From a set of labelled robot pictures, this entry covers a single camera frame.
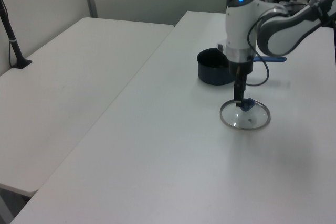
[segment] table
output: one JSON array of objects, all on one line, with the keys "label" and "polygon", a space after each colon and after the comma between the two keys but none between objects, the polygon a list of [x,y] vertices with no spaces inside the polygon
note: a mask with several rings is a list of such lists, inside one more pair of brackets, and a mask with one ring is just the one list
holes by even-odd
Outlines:
[{"label": "table", "polygon": [[[247,88],[272,116],[252,132],[220,121],[233,85],[197,76],[197,54],[224,37],[225,14],[187,12],[13,224],[333,223],[332,29]],[[265,75],[256,63],[248,81]]]},{"label": "table", "polygon": [[0,77],[0,187],[32,196],[173,26],[84,18]]}]

